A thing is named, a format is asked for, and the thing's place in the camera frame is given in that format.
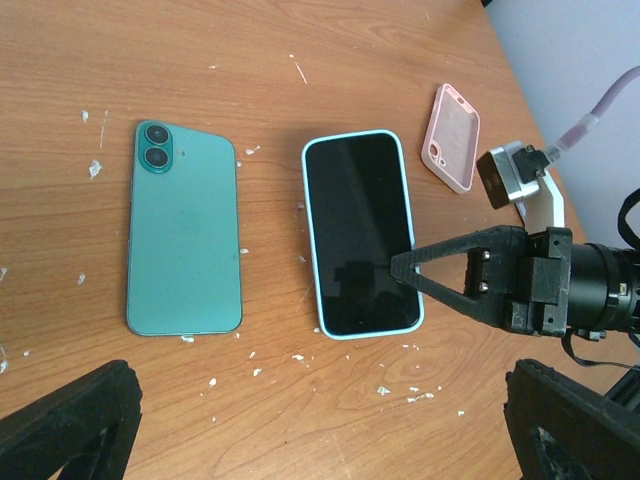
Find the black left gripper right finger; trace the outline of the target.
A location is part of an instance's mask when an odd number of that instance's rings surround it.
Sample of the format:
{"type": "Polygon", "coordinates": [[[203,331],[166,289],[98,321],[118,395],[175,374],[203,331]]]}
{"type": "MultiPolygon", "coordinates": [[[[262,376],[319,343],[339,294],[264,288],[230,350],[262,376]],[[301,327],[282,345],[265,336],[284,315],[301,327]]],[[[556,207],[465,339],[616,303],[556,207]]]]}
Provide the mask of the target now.
{"type": "Polygon", "coordinates": [[[504,415],[524,479],[637,479],[639,372],[601,395],[533,359],[506,375],[504,415]]]}

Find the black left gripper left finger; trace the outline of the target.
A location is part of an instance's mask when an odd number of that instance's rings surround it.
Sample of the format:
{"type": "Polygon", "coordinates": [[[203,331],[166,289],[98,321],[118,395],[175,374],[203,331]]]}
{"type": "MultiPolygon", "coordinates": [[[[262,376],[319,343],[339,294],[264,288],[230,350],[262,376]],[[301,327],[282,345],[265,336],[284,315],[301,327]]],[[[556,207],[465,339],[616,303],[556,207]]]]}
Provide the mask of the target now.
{"type": "Polygon", "coordinates": [[[3,479],[121,479],[142,418],[135,371],[113,360],[1,419],[3,479]]]}

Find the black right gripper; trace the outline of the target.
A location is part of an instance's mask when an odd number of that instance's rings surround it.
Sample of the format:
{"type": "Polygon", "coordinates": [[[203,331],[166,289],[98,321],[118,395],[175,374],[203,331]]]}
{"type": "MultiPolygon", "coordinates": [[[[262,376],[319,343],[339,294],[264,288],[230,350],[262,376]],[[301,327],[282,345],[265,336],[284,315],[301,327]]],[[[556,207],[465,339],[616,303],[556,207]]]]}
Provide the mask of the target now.
{"type": "Polygon", "coordinates": [[[572,232],[496,226],[391,259],[391,276],[490,327],[533,336],[567,329],[572,232]]]}

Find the teal green phone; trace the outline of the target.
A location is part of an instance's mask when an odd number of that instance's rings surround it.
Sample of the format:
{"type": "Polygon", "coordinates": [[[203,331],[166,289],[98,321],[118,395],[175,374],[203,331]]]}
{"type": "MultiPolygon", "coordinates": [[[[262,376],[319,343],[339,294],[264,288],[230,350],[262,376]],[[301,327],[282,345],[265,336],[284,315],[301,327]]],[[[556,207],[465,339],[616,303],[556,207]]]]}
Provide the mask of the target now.
{"type": "Polygon", "coordinates": [[[142,336],[238,328],[243,301],[232,143],[178,125],[140,122],[130,199],[129,328],[142,336]]]}

